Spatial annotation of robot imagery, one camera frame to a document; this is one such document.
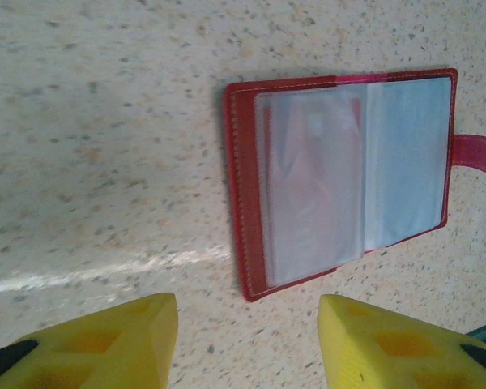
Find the red card holder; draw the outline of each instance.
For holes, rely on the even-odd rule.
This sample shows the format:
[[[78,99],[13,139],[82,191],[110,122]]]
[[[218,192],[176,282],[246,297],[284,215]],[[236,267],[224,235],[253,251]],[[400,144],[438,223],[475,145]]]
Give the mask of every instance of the red card holder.
[[[224,119],[231,191],[232,225],[241,289],[245,299],[256,301],[270,293],[294,284],[331,273],[335,271],[338,265],[342,264],[339,261],[328,261],[326,268],[319,266],[313,274],[304,273],[302,266],[297,264],[296,266],[301,269],[297,273],[301,276],[295,278],[294,275],[292,278],[287,269],[282,268],[286,266],[284,263],[288,263],[288,261],[270,261],[269,258],[272,258],[274,253],[277,256],[277,253],[282,251],[282,245],[291,241],[288,234],[291,233],[290,229],[296,228],[296,220],[301,214],[296,212],[295,209],[289,210],[288,205],[285,205],[287,204],[285,201],[294,199],[296,192],[308,192],[301,194],[301,199],[302,196],[311,196],[310,198],[315,199],[318,205],[317,212],[310,217],[311,226],[315,227],[312,230],[308,230],[316,236],[309,241],[315,246],[325,244],[323,236],[323,233],[326,231],[325,219],[331,220],[331,222],[328,222],[328,231],[331,230],[330,223],[336,223],[340,233],[342,230],[345,230],[345,228],[340,228],[343,225],[349,231],[357,229],[356,223],[349,224],[347,220],[342,220],[342,218],[346,218],[347,213],[340,212],[340,215],[338,215],[339,207],[335,207],[336,213],[330,212],[331,202],[341,201],[331,196],[333,189],[336,187],[332,184],[335,180],[331,181],[332,178],[328,178],[329,181],[327,182],[329,184],[326,186],[322,185],[323,188],[320,190],[320,195],[317,194],[316,189],[316,187],[321,185],[319,182],[323,182],[324,177],[326,177],[324,173],[322,173],[322,176],[318,176],[316,172],[324,171],[327,165],[348,166],[353,161],[349,154],[354,153],[355,150],[364,150],[360,154],[360,158],[363,160],[362,165],[364,166],[363,177],[359,173],[353,173],[353,176],[349,176],[349,179],[344,180],[346,185],[338,185],[339,190],[337,191],[341,193],[337,194],[336,198],[339,196],[342,198],[342,194],[346,194],[346,191],[351,193],[356,188],[359,191],[361,190],[361,192],[376,193],[383,191],[385,193],[378,196],[379,199],[375,200],[376,203],[372,203],[372,205],[367,204],[367,199],[374,198],[374,196],[369,194],[365,196],[361,192],[355,196],[357,201],[364,205],[350,207],[349,209],[356,210],[356,212],[351,212],[351,214],[360,213],[362,209],[365,209],[364,215],[360,213],[358,217],[353,215],[349,217],[353,220],[357,219],[359,222],[360,220],[372,221],[365,221],[365,226],[362,225],[363,223],[360,224],[358,229],[360,229],[361,235],[357,239],[350,240],[350,242],[363,241],[361,246],[355,245],[354,251],[360,250],[363,254],[364,251],[389,246],[446,225],[452,165],[468,166],[486,173],[486,137],[479,135],[454,135],[454,102],[457,78],[455,69],[438,69],[375,75],[329,75],[303,79],[278,79],[233,83],[227,86],[224,93]],[[431,79],[433,81],[415,82]],[[428,115],[422,115],[418,112],[419,105],[424,106],[424,101],[420,101],[422,98],[418,97],[418,93],[425,94],[428,88],[437,88],[427,85],[434,82],[439,83],[440,90],[444,91],[442,93],[444,96],[442,99],[444,101],[442,103],[443,107],[441,113],[433,110],[432,106],[426,109],[430,116],[440,117],[441,122],[445,120],[443,122],[445,124],[441,124],[441,127],[445,125],[439,138],[441,141],[433,142],[436,144],[442,142],[442,147],[439,149],[427,147],[425,145],[426,139],[422,139],[422,144],[418,149],[418,145],[414,144],[413,141],[408,142],[409,144],[404,143],[405,135],[403,131],[406,125],[407,128],[412,126],[416,130],[413,130],[410,134],[415,134],[418,123],[422,121],[421,123],[425,124],[424,118],[422,119],[421,117]],[[261,105],[261,100],[263,99],[268,99],[269,101],[272,99],[272,103]],[[323,115],[326,115],[325,112],[328,110],[335,111],[334,107],[336,105],[341,106],[343,108],[335,112],[337,113],[336,117],[341,117],[344,112],[348,112],[346,119],[342,120],[342,123],[346,123],[345,126],[349,126],[349,123],[352,122],[352,126],[356,128],[364,127],[367,129],[358,130],[353,135],[354,138],[349,138],[347,135],[349,131],[341,133],[346,137],[342,139],[351,139],[354,145],[346,148],[342,144],[342,147],[347,150],[341,154],[343,158],[342,164],[338,163],[338,161],[335,163],[335,158],[331,162],[325,160],[326,156],[330,154],[326,150],[337,150],[331,153],[340,155],[338,149],[331,148],[333,147],[331,145],[335,142],[329,142],[327,149],[317,152],[316,148],[321,147],[318,146],[318,143],[323,143],[322,140],[319,142],[319,139],[323,138],[320,137],[318,130],[315,130],[315,135],[310,135],[311,138],[308,135],[303,135],[306,132],[306,126],[325,129],[327,127],[326,123],[330,123],[331,128],[343,128],[343,125],[340,124],[336,126],[334,119],[327,119],[330,121],[321,124],[321,120],[326,119],[321,119],[319,113],[312,114],[312,111],[315,109],[313,107],[317,104],[323,104],[320,105],[322,108],[319,109]],[[284,129],[287,126],[291,127],[291,129],[288,130],[286,135],[288,140],[284,141],[284,138],[281,138],[281,136],[284,136]],[[310,141],[307,139],[315,139],[316,141],[309,143]],[[391,147],[391,142],[385,143],[383,139],[393,139],[392,144],[397,145],[397,147]],[[277,145],[283,143],[286,146],[277,148]],[[384,151],[391,155],[389,156],[390,160],[384,160],[382,157]],[[442,172],[438,175],[440,180],[438,185],[432,185],[432,188],[428,184],[421,183],[420,185],[424,188],[425,194],[432,192],[432,196],[439,199],[436,201],[430,199],[428,201],[428,209],[432,211],[419,210],[418,203],[411,201],[410,196],[403,195],[405,186],[419,187],[418,185],[422,180],[421,174],[418,175],[418,172],[415,171],[414,177],[410,177],[410,181],[405,182],[406,178],[403,176],[403,172],[391,167],[395,165],[392,163],[393,161],[402,160],[405,156],[419,155],[414,154],[415,152],[423,152],[422,158],[424,160],[432,160],[434,157],[437,158],[436,160],[442,160]],[[283,160],[294,162],[292,162],[293,165],[287,164],[285,167],[281,166]],[[278,184],[276,185],[273,182],[275,182],[274,177],[278,171],[280,173],[288,171],[289,176],[286,173],[283,176],[279,175]],[[357,169],[352,168],[349,171],[360,172],[360,167]],[[310,174],[314,177],[311,181],[309,180]],[[391,180],[395,185],[393,183],[384,185],[386,180]],[[389,185],[394,189],[385,189]],[[413,213],[408,212],[405,225],[418,225],[418,217],[423,215],[421,216],[423,219],[428,219],[427,214],[432,212],[439,212],[433,218],[437,222],[430,224],[431,228],[425,228],[425,222],[421,222],[420,225],[423,226],[421,227],[423,229],[419,231],[412,231],[405,225],[401,228],[393,226],[391,225],[393,222],[389,214],[395,211],[393,208],[395,206],[391,207],[389,205],[391,203],[399,203],[399,206],[413,211]],[[297,204],[295,204],[295,201],[289,203],[290,208],[301,207],[301,205],[302,201]],[[321,216],[324,215],[325,211],[327,211],[327,217]],[[329,235],[335,235],[335,232],[331,231]],[[336,245],[338,241],[339,237],[334,239],[331,245]],[[323,251],[325,250],[324,252],[331,251],[331,246],[330,249],[327,249],[327,247],[322,248]]]

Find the yellow plastic piece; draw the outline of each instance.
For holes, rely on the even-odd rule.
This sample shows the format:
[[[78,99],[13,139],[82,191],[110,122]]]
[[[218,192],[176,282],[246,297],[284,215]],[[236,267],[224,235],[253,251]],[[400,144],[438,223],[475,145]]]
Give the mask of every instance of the yellow plastic piece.
[[[351,298],[324,295],[318,335],[330,389],[486,389],[460,344],[486,344]]]
[[[175,297],[159,293],[34,332],[0,389],[164,389],[177,329]]]

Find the speckled floor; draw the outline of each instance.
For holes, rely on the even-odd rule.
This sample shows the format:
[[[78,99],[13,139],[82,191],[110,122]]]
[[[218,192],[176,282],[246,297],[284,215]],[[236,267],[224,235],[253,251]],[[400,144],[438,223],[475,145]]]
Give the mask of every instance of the speckled floor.
[[[170,387],[325,387],[322,293],[486,323],[486,175],[454,168],[445,229],[243,301],[220,91],[239,79],[455,66],[486,135],[486,1],[0,0],[0,347],[177,294]]]

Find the red wallet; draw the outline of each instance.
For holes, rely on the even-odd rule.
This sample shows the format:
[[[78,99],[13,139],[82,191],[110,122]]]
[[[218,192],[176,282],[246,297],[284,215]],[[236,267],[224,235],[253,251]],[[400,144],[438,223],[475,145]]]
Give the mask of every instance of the red wallet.
[[[248,301],[446,224],[450,169],[486,173],[454,134],[455,69],[233,83],[232,222]]]

